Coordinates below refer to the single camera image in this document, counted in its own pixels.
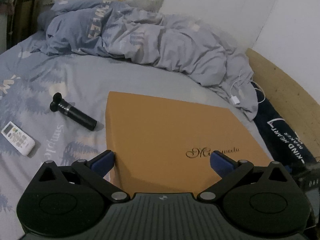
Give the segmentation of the grey patterned bed sheet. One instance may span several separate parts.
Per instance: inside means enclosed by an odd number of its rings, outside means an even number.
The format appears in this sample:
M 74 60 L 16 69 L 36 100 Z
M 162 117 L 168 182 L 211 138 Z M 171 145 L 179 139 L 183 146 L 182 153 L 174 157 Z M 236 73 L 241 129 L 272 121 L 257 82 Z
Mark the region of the grey patterned bed sheet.
M 35 141 L 27 156 L 1 137 L 1 239 L 23 230 L 16 205 L 46 160 L 70 165 L 107 149 L 105 109 L 109 92 L 124 92 L 230 108 L 216 93 L 183 74 L 91 55 L 33 52 L 41 33 L 1 54 L 1 126 L 13 122 Z M 93 131 L 49 108 L 55 93 L 97 120 Z

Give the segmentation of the wooden headboard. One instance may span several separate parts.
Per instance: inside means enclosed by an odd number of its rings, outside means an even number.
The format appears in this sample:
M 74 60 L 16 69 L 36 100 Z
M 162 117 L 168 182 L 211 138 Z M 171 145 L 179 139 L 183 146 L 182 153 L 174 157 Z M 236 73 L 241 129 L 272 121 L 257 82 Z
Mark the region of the wooden headboard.
M 252 49 L 246 55 L 254 72 L 253 80 L 312 155 L 319 157 L 319 104 L 271 61 Z

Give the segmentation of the grey blue duvet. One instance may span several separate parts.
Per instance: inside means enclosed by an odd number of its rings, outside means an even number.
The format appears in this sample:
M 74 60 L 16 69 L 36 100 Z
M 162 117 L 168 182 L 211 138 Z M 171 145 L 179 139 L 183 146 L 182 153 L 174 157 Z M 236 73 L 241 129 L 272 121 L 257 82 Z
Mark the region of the grey blue duvet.
M 38 25 L 44 37 L 35 44 L 35 51 L 127 59 L 179 72 L 230 104 L 230 87 L 242 70 L 244 97 L 235 107 L 248 120 L 258 112 L 253 70 L 244 51 L 230 36 L 201 20 L 145 11 L 123 2 L 65 0 L 43 12 Z

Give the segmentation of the brown bedside cabinet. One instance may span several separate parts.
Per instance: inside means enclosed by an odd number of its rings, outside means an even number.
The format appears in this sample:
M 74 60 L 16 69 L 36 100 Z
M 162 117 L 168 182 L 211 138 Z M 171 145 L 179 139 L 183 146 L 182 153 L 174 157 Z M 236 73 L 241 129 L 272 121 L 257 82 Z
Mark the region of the brown bedside cabinet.
M 40 0 L 1 0 L 7 14 L 6 48 L 33 35 L 37 29 Z

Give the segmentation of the white remote control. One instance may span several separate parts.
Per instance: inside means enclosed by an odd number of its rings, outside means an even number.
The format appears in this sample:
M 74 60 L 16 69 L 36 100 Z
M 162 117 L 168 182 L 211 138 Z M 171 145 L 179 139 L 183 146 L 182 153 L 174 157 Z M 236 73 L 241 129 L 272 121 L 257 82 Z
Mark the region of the white remote control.
M 27 135 L 27 133 L 22 131 L 11 121 L 8 122 L 6 126 L 1 130 L 1 134 L 23 156 L 27 156 L 35 147 L 34 139 Z

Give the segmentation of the brown cardboard box lid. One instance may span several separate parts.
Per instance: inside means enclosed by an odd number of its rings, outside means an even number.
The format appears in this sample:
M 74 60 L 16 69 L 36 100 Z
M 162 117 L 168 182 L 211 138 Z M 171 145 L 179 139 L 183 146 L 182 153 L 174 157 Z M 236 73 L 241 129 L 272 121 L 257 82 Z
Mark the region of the brown cardboard box lid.
M 112 183 L 135 193 L 198 194 L 220 180 L 210 154 L 267 166 L 271 158 L 226 108 L 110 92 L 106 143 L 115 153 Z

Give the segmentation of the black cylindrical handheld device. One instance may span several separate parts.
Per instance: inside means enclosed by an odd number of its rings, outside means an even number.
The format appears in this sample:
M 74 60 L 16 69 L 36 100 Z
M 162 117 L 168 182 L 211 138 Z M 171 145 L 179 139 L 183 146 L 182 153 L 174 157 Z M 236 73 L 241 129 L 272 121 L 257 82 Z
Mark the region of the black cylindrical handheld device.
M 90 131 L 93 131 L 96 128 L 97 120 L 78 110 L 64 100 L 61 93 L 55 93 L 53 95 L 53 100 L 50 103 L 49 108 L 52 112 L 60 112 Z

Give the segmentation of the black printed pillow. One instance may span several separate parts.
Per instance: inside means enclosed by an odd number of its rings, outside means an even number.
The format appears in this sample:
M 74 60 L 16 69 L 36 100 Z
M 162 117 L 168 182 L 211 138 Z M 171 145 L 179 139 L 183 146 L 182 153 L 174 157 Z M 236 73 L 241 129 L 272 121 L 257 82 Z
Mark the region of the black printed pillow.
M 272 158 L 292 175 L 305 172 L 309 165 L 317 163 L 316 158 L 274 109 L 258 85 L 254 82 L 251 84 L 258 99 L 258 112 L 253 121 Z

